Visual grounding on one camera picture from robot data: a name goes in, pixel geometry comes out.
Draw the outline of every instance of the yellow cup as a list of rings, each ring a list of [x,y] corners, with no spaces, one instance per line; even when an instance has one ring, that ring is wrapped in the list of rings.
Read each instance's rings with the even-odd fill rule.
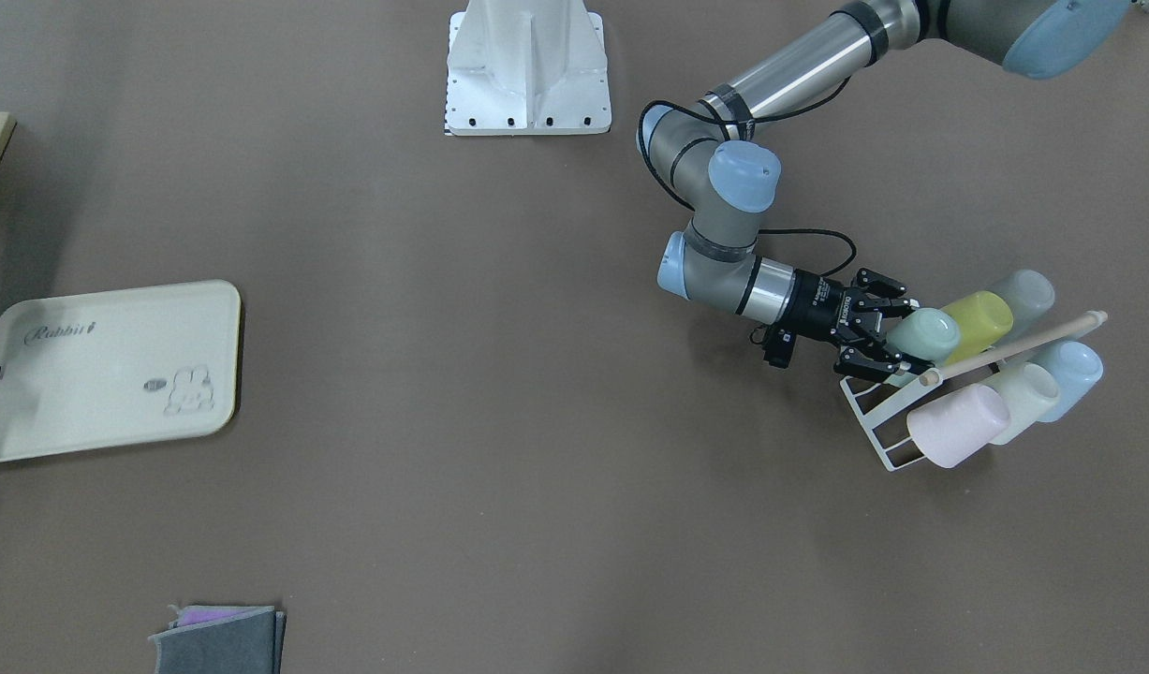
[[[989,290],[977,290],[976,294],[942,307],[941,311],[950,315],[961,328],[961,343],[944,364],[976,357],[1001,340],[1003,334],[1010,332],[1011,325],[1015,325],[1011,308]]]

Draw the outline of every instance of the cable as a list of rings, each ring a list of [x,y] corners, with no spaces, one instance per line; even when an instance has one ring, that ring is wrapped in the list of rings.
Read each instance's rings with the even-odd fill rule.
[[[779,234],[819,234],[819,235],[831,235],[833,239],[840,239],[845,243],[848,243],[848,257],[834,268],[819,273],[819,277],[831,277],[832,273],[836,273],[840,270],[847,268],[853,261],[857,259],[857,243],[853,242],[848,235],[845,235],[842,231],[835,230],[811,230],[811,227],[792,227],[791,230],[758,230],[757,234],[763,235],[779,235]]]
[[[712,116],[710,118],[708,118],[708,116],[705,115],[691,110],[689,108],[683,107],[679,103],[672,103],[670,101],[653,101],[648,103],[648,106],[646,106],[646,109],[641,110],[640,119],[638,119],[637,146],[641,150],[641,158],[646,160],[646,168],[653,176],[653,180],[656,180],[656,184],[661,185],[661,188],[664,189],[664,192],[672,200],[677,201],[678,204],[681,204],[689,210],[694,210],[695,209],[694,206],[691,206],[689,201],[683,200],[681,196],[678,196],[678,194],[673,191],[673,188],[665,183],[665,179],[661,178],[661,175],[658,175],[658,171],[656,171],[656,166],[653,165],[653,158],[650,157],[650,153],[648,153],[648,142],[646,139],[646,116],[648,115],[648,113],[650,113],[650,110],[653,110],[653,108],[664,106],[666,108],[670,108],[671,110],[689,116],[689,118],[692,119],[699,119],[703,124],[711,124],[711,126],[715,126],[720,130],[720,135],[727,138],[728,126],[735,126],[738,130],[742,130],[743,124],[770,124],[770,123],[776,123],[776,121],[791,119],[804,113],[810,113],[811,110],[822,107],[824,103],[831,102],[832,99],[836,98],[836,95],[840,95],[841,91],[845,90],[845,86],[848,85],[849,79],[853,78],[849,77],[845,78],[845,80],[841,82],[840,85],[836,86],[836,88],[833,90],[831,94],[827,94],[826,98],[819,99],[815,103],[810,103],[810,106],[802,107],[797,110],[792,110],[780,115],[768,115],[763,116],[763,118],[750,119],[748,121],[748,123],[742,123],[741,121],[738,119],[720,118],[719,114],[715,110],[715,108],[708,106],[708,103],[703,101],[700,101],[700,103],[702,103],[703,107],[705,107],[708,110],[711,111]]]

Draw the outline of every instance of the white tray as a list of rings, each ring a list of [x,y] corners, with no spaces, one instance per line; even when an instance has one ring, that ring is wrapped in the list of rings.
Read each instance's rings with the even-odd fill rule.
[[[228,281],[14,304],[0,316],[0,462],[219,431],[239,340]]]

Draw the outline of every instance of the robotic arm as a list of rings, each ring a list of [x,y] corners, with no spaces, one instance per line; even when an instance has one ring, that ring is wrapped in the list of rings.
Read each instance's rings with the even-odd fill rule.
[[[781,172],[751,142],[763,124],[839,93],[890,49],[946,39],[1007,71],[1042,79],[1074,68],[1109,38],[1132,0],[864,0],[845,5],[810,33],[700,99],[700,114],[654,102],[638,148],[653,176],[694,210],[670,238],[658,285],[694,302],[771,325],[766,361],[786,367],[797,334],[831,342],[834,370],[871,381],[924,372],[931,363],[886,344],[884,318],[919,304],[907,287],[862,269],[848,286],[755,255],[763,212]]]

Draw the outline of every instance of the cup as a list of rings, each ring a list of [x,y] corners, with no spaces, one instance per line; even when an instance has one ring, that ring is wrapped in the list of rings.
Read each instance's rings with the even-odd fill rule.
[[[1038,419],[1044,424],[1065,417],[1065,413],[1102,379],[1101,358],[1095,354],[1095,349],[1082,342],[1052,342],[1032,357],[1032,362],[1049,371],[1061,388],[1061,401]]]
[[[1044,417],[1061,400],[1061,388],[1052,374],[1035,363],[1023,363],[1007,367],[998,374],[981,381],[998,392],[1011,412],[1011,423],[1005,431],[995,435],[990,444],[1007,444]]]
[[[941,468],[953,468],[1010,426],[1007,403],[990,387],[971,384],[908,413],[916,447]]]
[[[1052,303],[1057,302],[1057,290],[1054,289],[1052,282],[1049,282],[1044,274],[1031,269],[1020,269],[986,287],[986,290],[1002,297],[1007,307],[1010,307],[1011,318],[1015,319],[1002,342],[1011,342],[1024,336],[1032,325],[1052,308]]]
[[[1007,307],[1002,297],[989,290],[977,290],[976,294],[941,307],[941,311],[950,315],[961,330],[961,343],[944,364],[976,357],[1001,340],[1015,325],[1011,308]]]
[[[912,355],[931,363],[944,363],[953,349],[961,343],[961,328],[956,320],[944,311],[923,308],[912,311],[908,318],[899,321],[886,336],[887,346],[896,351]],[[892,387],[904,387],[918,374],[896,372],[886,384]]]

